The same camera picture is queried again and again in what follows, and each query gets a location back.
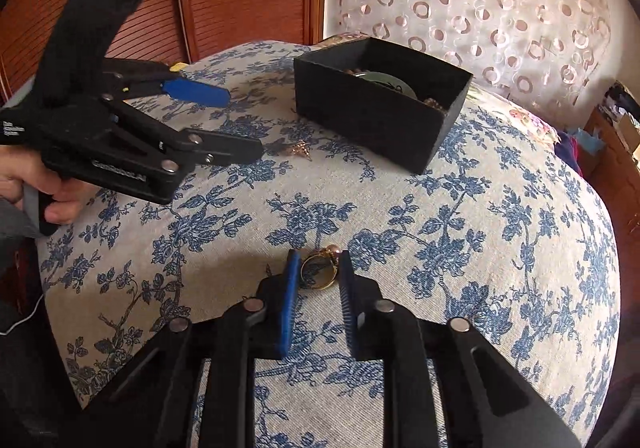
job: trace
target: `blue floral pattern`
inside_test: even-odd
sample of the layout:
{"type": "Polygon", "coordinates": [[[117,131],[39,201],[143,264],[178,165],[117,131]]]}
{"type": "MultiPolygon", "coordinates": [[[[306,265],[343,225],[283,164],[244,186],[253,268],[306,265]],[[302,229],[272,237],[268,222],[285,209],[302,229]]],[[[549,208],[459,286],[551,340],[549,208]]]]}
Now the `blue floral pattern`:
{"type": "MultiPolygon", "coordinates": [[[[198,167],[168,205],[102,190],[73,226],[40,242],[51,325],[79,400],[173,317],[219,316],[278,272],[288,248],[335,243],[417,316],[472,320],[586,441],[620,306],[602,201],[482,97],[467,99],[429,169],[407,174],[296,115],[292,59],[308,49],[257,42],[189,66],[190,78],[229,89],[224,109],[132,101],[176,128],[260,138],[262,160],[198,167]],[[284,152],[300,140],[310,161],[284,152]]],[[[336,288],[300,294],[292,348],[256,370],[258,447],[382,442],[382,363],[348,354],[336,288]]],[[[202,405],[200,396],[194,440],[202,405]]]]}

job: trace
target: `black box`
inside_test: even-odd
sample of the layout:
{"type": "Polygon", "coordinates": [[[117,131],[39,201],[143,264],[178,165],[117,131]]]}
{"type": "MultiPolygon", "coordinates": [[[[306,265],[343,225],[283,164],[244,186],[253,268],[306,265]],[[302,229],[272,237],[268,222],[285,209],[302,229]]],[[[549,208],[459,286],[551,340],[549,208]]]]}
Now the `black box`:
{"type": "Polygon", "coordinates": [[[411,171],[422,174],[453,126],[473,75],[428,54],[378,38],[310,51],[294,59],[296,110],[411,171]],[[418,100],[346,70],[388,73],[418,100]]]}

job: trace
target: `ring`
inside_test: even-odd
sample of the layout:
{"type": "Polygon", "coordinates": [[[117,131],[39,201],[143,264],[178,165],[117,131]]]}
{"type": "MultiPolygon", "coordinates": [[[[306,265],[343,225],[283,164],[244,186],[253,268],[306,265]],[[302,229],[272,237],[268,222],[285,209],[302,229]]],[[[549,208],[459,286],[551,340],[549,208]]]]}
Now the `ring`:
{"type": "Polygon", "coordinates": [[[301,286],[305,289],[327,289],[335,282],[338,275],[338,255],[340,248],[336,245],[329,245],[321,250],[314,251],[300,266],[301,286]],[[327,271],[321,280],[317,281],[316,276],[327,271]]]}

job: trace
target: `metal pin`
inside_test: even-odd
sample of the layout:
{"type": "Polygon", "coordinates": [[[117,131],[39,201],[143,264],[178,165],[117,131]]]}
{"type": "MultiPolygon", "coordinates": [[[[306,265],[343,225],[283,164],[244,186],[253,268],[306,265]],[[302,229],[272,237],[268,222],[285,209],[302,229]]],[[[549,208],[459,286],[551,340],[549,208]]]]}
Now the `metal pin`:
{"type": "Polygon", "coordinates": [[[471,329],[471,324],[468,322],[468,320],[466,318],[461,318],[460,316],[452,318],[449,322],[449,326],[458,333],[466,333],[469,329],[471,329]]]}
{"type": "Polygon", "coordinates": [[[391,300],[385,299],[377,300],[376,303],[373,304],[373,307],[380,311],[380,313],[391,313],[391,311],[396,308],[395,304],[391,300]]]}
{"type": "Polygon", "coordinates": [[[249,313],[256,313],[264,307],[264,302],[259,298],[247,298],[242,305],[249,313]]]}
{"type": "Polygon", "coordinates": [[[169,322],[169,329],[172,333],[181,333],[189,326],[189,320],[181,316],[175,317],[169,322]]]}
{"type": "Polygon", "coordinates": [[[162,170],[166,170],[167,172],[171,173],[177,172],[180,168],[180,166],[175,161],[172,161],[170,159],[163,159],[161,165],[162,170]]]}

